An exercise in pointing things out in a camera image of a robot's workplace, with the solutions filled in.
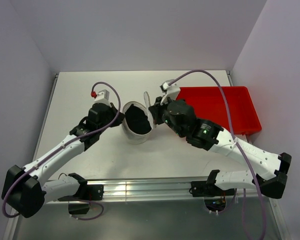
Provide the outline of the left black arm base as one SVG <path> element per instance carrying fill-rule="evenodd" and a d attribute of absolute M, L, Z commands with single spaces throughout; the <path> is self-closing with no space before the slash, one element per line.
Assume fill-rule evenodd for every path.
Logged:
<path fill-rule="evenodd" d="M 70 201 L 78 201 L 79 203 L 69 203 L 68 204 L 68 213 L 72 217 L 76 217 L 82 220 L 88 220 L 92 218 L 100 217 L 105 208 L 99 203 L 103 199 L 104 186 L 102 184 L 97 185 L 86 185 L 84 188 L 78 190 L 77 193 L 72 195 L 69 199 Z M 79 217 L 79 215 L 86 215 L 89 210 L 92 210 L 93 207 L 98 206 L 99 210 L 98 215 L 95 217 Z"/>

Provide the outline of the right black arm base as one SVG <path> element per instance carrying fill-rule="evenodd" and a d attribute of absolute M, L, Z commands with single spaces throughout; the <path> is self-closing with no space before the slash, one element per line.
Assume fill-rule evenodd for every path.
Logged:
<path fill-rule="evenodd" d="M 192 181 L 190 183 L 189 193 L 194 197 L 223 197 L 234 196 L 236 191 L 234 188 L 228 190 L 222 190 L 212 183 L 208 183 L 205 180 Z"/>

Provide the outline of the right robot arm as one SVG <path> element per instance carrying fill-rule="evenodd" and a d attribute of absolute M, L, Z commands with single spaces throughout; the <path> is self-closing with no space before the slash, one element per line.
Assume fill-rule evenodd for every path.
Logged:
<path fill-rule="evenodd" d="M 193 197 L 234 195 L 235 189 L 258 189 L 268 198 L 281 199 L 288 180 L 292 157 L 275 154 L 233 137 L 224 127 L 198 118 L 183 99 L 161 103 L 161 97 L 148 107 L 155 125 L 166 124 L 193 147 L 228 157 L 248 170 L 212 170 L 206 180 L 191 182 Z"/>

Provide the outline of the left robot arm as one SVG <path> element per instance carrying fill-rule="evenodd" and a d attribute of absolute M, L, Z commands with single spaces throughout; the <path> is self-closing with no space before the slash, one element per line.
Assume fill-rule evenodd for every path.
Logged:
<path fill-rule="evenodd" d="M 6 173 L 1 194 L 2 213 L 7 218 L 32 217 L 44 204 L 66 199 L 86 202 L 88 182 L 76 173 L 49 181 L 67 162 L 94 145 L 107 128 L 119 126 L 125 117 L 113 103 L 95 103 L 69 134 L 39 159 Z"/>

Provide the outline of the black garment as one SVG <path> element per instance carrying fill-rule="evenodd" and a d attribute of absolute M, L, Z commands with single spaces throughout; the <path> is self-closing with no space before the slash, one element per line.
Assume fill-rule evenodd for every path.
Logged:
<path fill-rule="evenodd" d="M 152 128 L 148 121 L 148 117 L 142 109 L 131 104 L 125 112 L 125 120 L 128 128 L 138 135 L 148 134 Z"/>

